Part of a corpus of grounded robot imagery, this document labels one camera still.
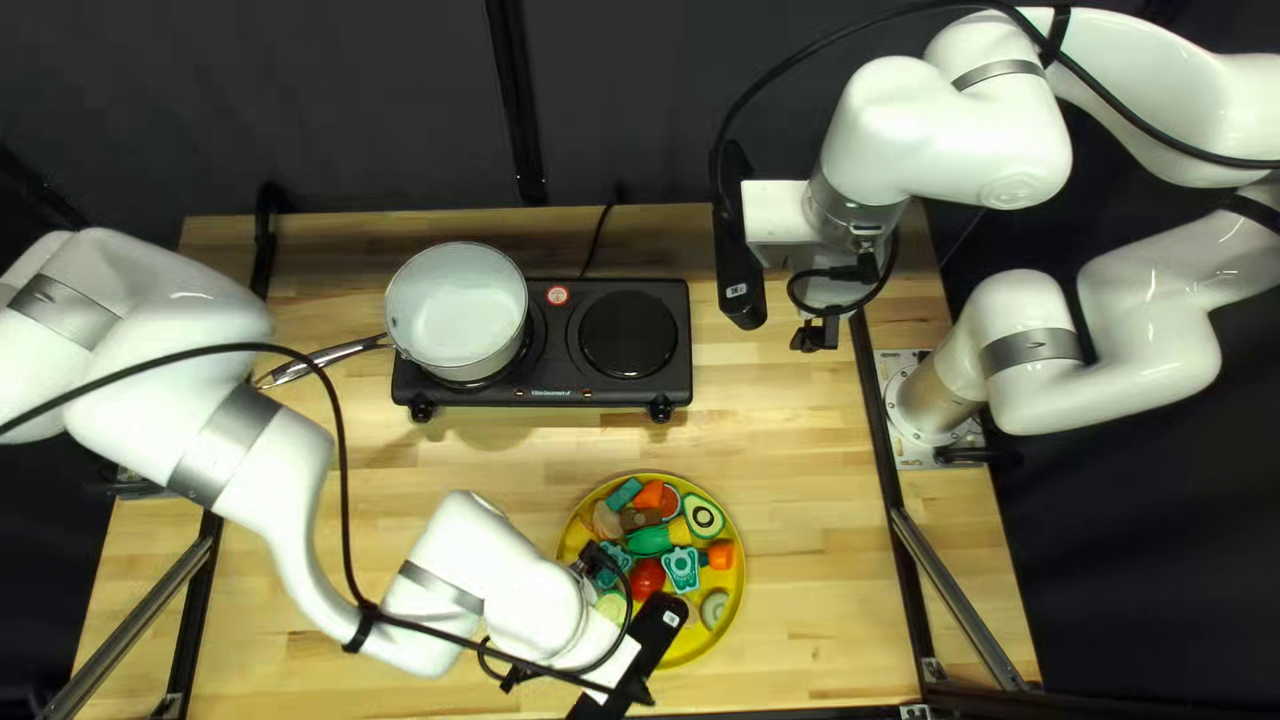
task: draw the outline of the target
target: metal handle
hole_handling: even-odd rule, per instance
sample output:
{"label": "metal handle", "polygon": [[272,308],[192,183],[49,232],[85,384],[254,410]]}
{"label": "metal handle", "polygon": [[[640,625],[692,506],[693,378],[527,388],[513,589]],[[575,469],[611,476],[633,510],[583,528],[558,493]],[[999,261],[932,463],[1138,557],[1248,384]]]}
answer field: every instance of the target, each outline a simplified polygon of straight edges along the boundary
{"label": "metal handle", "polygon": [[[378,333],[375,336],[369,336],[360,340],[353,340],[351,342],[344,342],[342,345],[334,345],[325,347],[323,350],[316,350],[307,357],[321,368],[328,368],[339,360],[346,360],[352,355],[360,355],[361,352],[369,350],[384,350],[396,347],[387,341],[387,333]],[[300,360],[289,360],[288,363],[275,368],[274,370],[266,373],[261,378],[253,380],[253,387],[257,389],[266,389],[269,387],[280,386],[288,382],[293,382],[298,378],[311,374],[311,368]]]}

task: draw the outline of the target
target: butcher block countertop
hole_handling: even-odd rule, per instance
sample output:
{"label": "butcher block countertop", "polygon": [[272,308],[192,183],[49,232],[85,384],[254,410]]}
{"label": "butcher block countertop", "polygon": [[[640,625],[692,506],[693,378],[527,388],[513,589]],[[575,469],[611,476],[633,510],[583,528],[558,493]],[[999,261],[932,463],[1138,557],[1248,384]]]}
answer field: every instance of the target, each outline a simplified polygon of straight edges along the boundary
{"label": "butcher block countertop", "polygon": [[[383,290],[421,249],[481,240],[530,277],[576,277],[600,208],[300,214],[279,220],[269,305],[276,342],[311,351],[381,331]],[[913,208],[893,279],[867,310],[876,348],[933,347],[950,316],[924,214]],[[179,251],[247,282],[250,217],[188,218]],[[667,425],[639,409],[443,410],[412,424],[389,397],[392,355],[332,368],[351,452],[352,543],[364,591],[380,597],[442,496],[472,489],[548,555],[567,515],[605,479],[655,469],[707,488],[742,536],[748,588],[733,626],[704,657],[650,680],[657,707],[632,714],[897,705],[916,670],[890,550],[858,365],[837,351],[788,350],[797,319],[781,275],[771,319],[745,332],[716,302],[707,205],[616,208],[588,277],[684,277],[692,304],[694,401]],[[261,356],[265,370],[282,359]],[[268,391],[333,428],[315,379]],[[902,473],[906,507],[1023,675],[1038,679],[986,469]],[[119,501],[102,551],[79,662],[192,542],[200,509],[179,498]],[[337,473],[323,488],[315,543],[343,588]],[[984,682],[937,601],[936,652],[952,678]],[[81,717],[146,716],[169,674],[179,596]],[[228,524],[218,557],[191,716],[559,717],[577,689],[539,679],[503,694],[470,653],[424,680],[343,653],[285,596],[265,543]]]}

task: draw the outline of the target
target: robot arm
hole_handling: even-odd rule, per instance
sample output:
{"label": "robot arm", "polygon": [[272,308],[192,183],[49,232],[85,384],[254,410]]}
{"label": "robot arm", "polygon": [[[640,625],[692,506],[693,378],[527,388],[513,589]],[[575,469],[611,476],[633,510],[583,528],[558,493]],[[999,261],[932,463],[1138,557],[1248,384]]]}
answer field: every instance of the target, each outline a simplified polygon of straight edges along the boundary
{"label": "robot arm", "polygon": [[[271,320],[246,288],[128,236],[87,229],[40,240],[3,277],[0,421],[137,363],[227,342],[265,342]],[[329,582],[312,530],[333,439],[246,384],[253,354],[197,357],[100,388],[0,442],[64,428],[83,446],[261,536],[289,597],[348,642],[361,612]],[[470,637],[484,618],[494,647],[573,669],[604,655],[618,628],[594,588],[541,559],[495,507],[449,493],[383,600],[389,615]],[[625,646],[634,653],[634,648]],[[438,676],[461,648],[375,623],[360,652]],[[607,670],[616,667],[616,671]],[[589,679],[613,685],[626,664]]]}
{"label": "robot arm", "polygon": [[[1051,8],[1019,12],[1047,33]],[[1080,8],[1062,51],[1183,142],[1280,158],[1272,132],[1280,56],[1216,55],[1144,20]],[[938,351],[886,398],[891,420],[916,442],[948,445],[952,429],[986,402],[1006,432],[1034,434],[1193,395],[1221,365],[1208,311],[1280,284],[1280,191],[1267,170],[1217,165],[1152,140],[1061,64],[1042,69],[1024,33],[995,12],[947,26],[922,60],[882,58],[860,68],[808,182],[742,182],[748,243],[765,266],[876,270],[861,287],[800,281],[809,306],[865,297],[887,272],[890,233],[909,197],[1011,210],[1057,192],[1070,145],[1055,96],[1093,115],[1169,182],[1245,187],[1229,208],[1084,266],[1078,290],[1100,356],[1093,365],[1083,364],[1051,278],[1015,270],[984,281]]]}
{"label": "robot arm", "polygon": [[[1051,8],[1019,12],[1048,31]],[[1185,142],[1280,158],[1270,137],[1280,124],[1280,105],[1270,101],[1280,78],[1275,55],[1216,55],[1144,20],[1084,8],[1073,9],[1062,50],[1138,115]],[[867,269],[860,286],[800,281],[809,306],[867,296],[887,268],[888,237],[909,197],[1012,210],[1061,188],[1071,158],[1055,96],[1097,118],[1170,182],[1235,187],[1266,174],[1197,160],[1149,138],[1061,64],[1042,69],[1009,18],[983,12],[943,28],[923,59],[881,58],[854,73],[809,181],[742,182],[748,245],[764,266]]]}
{"label": "robot arm", "polygon": [[[1048,8],[1021,12],[1047,31]],[[970,15],[931,50],[961,23],[1001,20]],[[1190,145],[1228,156],[1280,156],[1271,133],[1280,105],[1270,101],[1280,90],[1280,56],[1216,55],[1137,18],[1092,9],[1073,12],[1062,50],[1139,117]],[[1208,313],[1280,284],[1280,228],[1267,222],[1280,208],[1280,188],[1267,170],[1206,163],[1152,140],[1061,65],[1051,65],[1046,79],[1153,174],[1189,187],[1244,187],[1228,208],[1080,270],[1076,290],[1098,355],[1092,365],[1083,363],[1055,281],[1030,270],[987,278],[938,351],[886,398],[893,421],[916,442],[950,443],[951,430],[984,402],[1001,429],[1038,434],[1194,395],[1221,366]]]}

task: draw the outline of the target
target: power cord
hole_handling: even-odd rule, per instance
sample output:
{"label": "power cord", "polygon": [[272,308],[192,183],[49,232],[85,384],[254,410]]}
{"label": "power cord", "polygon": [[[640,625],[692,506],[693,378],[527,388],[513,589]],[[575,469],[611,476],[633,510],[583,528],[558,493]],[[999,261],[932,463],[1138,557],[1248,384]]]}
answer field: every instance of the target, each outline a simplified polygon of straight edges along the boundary
{"label": "power cord", "polygon": [[[608,653],[602,656],[599,660],[588,665],[588,669],[579,670],[558,670],[556,667],[548,667],[545,665],[539,665],[521,657],[516,657],[507,652],[486,647],[483,643],[477,643],[472,639],[463,638],[461,635],[454,635],[453,633],[447,633],[444,630],[438,630],[430,625],[422,625],[412,620],[404,620],[402,618],[396,618],[394,615],[388,615],[381,611],[380,607],[372,601],[370,601],[364,592],[361,592],[360,585],[356,583],[356,573],[351,560],[351,502],[348,493],[348,465],[347,465],[347,432],[342,421],[342,405],[338,402],[338,391],[333,386],[333,380],[329,379],[328,373],[324,372],[320,365],[317,365],[310,356],[305,352],[293,350],[292,347],[285,347],[283,345],[274,345],[269,342],[228,342],[223,345],[211,345],[207,347],[196,347],[192,350],[183,350],[180,352],[173,352],[160,357],[154,357],[137,365],[131,365],[128,368],[115,370],[114,373],[108,373],[101,378],[90,380],[79,387],[69,389],[61,395],[46,400],[40,405],[20,413],[15,418],[0,424],[0,436],[8,434],[31,420],[49,413],[50,410],[58,409],[73,400],[83,397],[96,389],[101,389],[109,384],[118,383],[123,379],[132,378],[147,370],[154,370],[156,368],[163,368],[165,365],[172,365],[174,363],[182,363],[184,360],[193,360],[196,357],[205,357],[209,355],[224,355],[228,352],[270,352],[275,355],[283,355],[292,360],[297,360],[307,368],[320,379],[324,384],[325,393],[329,396],[329,405],[333,409],[333,421],[334,421],[334,437],[338,445],[338,489],[339,489],[339,505],[340,505],[340,523],[342,523],[342,570],[347,579],[347,588],[351,591],[352,597],[356,600],[356,605],[360,607],[361,612],[366,618],[370,618],[372,623],[384,623],[396,628],[402,628],[406,630],[412,630],[415,633],[422,633],[425,635],[431,635],[436,639],[454,643],[457,646],[471,650],[476,653],[485,653],[503,662],[509,662],[513,667],[518,667],[521,671],[529,674],[530,676],[545,675],[548,678],[554,678],[557,680],[563,680],[586,689],[593,689],[602,692],[604,694],[617,694],[627,693],[628,691],[623,688],[607,688],[599,683],[594,683],[581,676],[584,673],[589,673],[603,665],[613,652],[622,644],[623,638],[627,633],[627,625],[630,620],[630,612],[627,619],[623,620],[623,625],[618,632],[618,637],[613,643],[613,647]],[[613,562],[612,557],[605,559],[607,562],[612,564],[611,569],[617,570],[617,564]],[[622,577],[621,570],[617,571],[618,577]],[[631,593],[627,588],[627,610],[631,609]],[[640,702],[644,705],[653,705],[652,698],[640,697],[635,693],[627,696],[632,702]]]}
{"label": "power cord", "polygon": [[872,300],[876,300],[876,296],[879,295],[879,291],[884,288],[884,283],[888,282],[890,274],[893,273],[893,265],[897,264],[897,246],[899,246],[897,233],[893,233],[888,241],[888,259],[884,260],[884,270],[879,274],[879,278],[876,281],[876,284],[873,284],[872,288],[867,291],[865,295],[863,295],[858,300],[854,300],[852,302],[845,302],[844,305],[827,305],[826,307],[815,307],[800,300],[800,295],[796,292],[795,286],[796,283],[799,283],[805,278],[828,278],[833,281],[860,282],[861,274],[858,272],[858,268],[855,265],[849,265],[849,266],[841,265],[836,268],[814,268],[810,270],[800,270],[799,273],[794,273],[790,278],[787,278],[787,299],[791,300],[791,304],[795,305],[797,309],[804,310],[805,313],[813,315],[814,318],[835,318],[837,315],[844,315],[845,313],[852,313],[855,310],[859,310],[861,306],[867,305]]}
{"label": "power cord", "polygon": [[[1030,38],[1033,44],[1042,51],[1050,51],[1055,58],[1055,61],[1066,68],[1071,74],[1074,74],[1085,87],[1088,87],[1094,95],[1097,95],[1108,108],[1116,111],[1121,118],[1124,118],[1129,124],[1138,128],[1143,135],[1151,137],[1152,140],[1178,150],[1179,152],[1194,158],[1197,160],[1203,160],[1206,163],[1213,163],[1216,165],[1224,165],[1228,168],[1239,168],[1245,170],[1274,170],[1280,169],[1280,160],[1253,160],[1244,158],[1231,158],[1228,155],[1219,155],[1217,152],[1210,152],[1201,147],[1196,147],[1188,142],[1178,140],[1176,137],[1161,131],[1160,128],[1152,126],[1135,111],[1129,109],[1119,97],[1116,97],[1111,91],[1108,91],[1101,82],[1097,81],[1092,74],[1088,73],[1079,63],[1071,59],[1070,55],[1062,53],[1061,49],[1056,49],[1055,44],[1046,38],[1039,29],[1027,19],[1025,15],[1019,13],[1012,5],[1007,3],[1001,3],[998,0],[968,0],[968,1],[954,1],[954,0],[932,0],[928,3],[918,3],[915,5],[908,5],[905,8],[899,8],[896,10],[890,10],[876,15],[874,18],[864,22],[850,23],[841,28],[837,28],[818,40],[800,47],[791,55],[786,56],[783,60],[765,70],[759,78],[756,78],[751,85],[749,85],[742,92],[737,95],[733,102],[730,105],[728,110],[724,113],[724,118],[721,120],[719,129],[716,132],[716,138],[712,142],[710,151],[710,177],[712,188],[716,192],[716,213],[727,222],[728,224],[736,224],[733,218],[732,205],[730,202],[728,192],[724,190],[724,149],[728,143],[728,132],[733,127],[735,120],[742,113],[748,104],[760,94],[762,90],[772,85],[776,79],[788,73],[795,67],[809,60],[814,55],[822,53],[823,50],[836,45],[841,40],[873,29],[878,26],[908,18],[911,15],[918,15],[922,13],[932,13],[937,10],[957,10],[957,9],[975,9],[975,10],[996,10],[997,13],[1007,17],[1014,24],[1019,27],[1027,37]],[[873,290],[872,293],[864,296],[858,301],[856,307],[860,307],[865,302],[870,301],[879,287],[883,283],[878,283],[878,287]],[[791,288],[791,283],[787,283],[787,295],[795,302],[795,296]],[[803,307],[799,304],[796,307],[814,314],[813,310]]]}
{"label": "power cord", "polygon": [[586,261],[582,263],[582,269],[577,272],[579,279],[582,279],[586,275],[586,270],[591,268],[591,261],[595,260],[595,249],[600,246],[600,231],[604,229],[604,223],[609,219],[609,213],[613,211],[616,205],[617,202],[609,202],[600,210],[600,218],[595,220],[595,232],[591,233],[591,249],[586,251]]}

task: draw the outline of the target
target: brand label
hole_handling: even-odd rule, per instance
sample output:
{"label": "brand label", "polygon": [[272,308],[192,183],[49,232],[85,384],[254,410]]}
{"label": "brand label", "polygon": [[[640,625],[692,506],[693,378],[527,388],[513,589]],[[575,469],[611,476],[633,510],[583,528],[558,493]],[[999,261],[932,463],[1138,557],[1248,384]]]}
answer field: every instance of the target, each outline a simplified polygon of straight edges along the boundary
{"label": "brand label", "polygon": [[564,305],[566,302],[568,302],[568,288],[562,284],[553,284],[552,287],[547,288],[547,302],[550,302],[557,307]]}

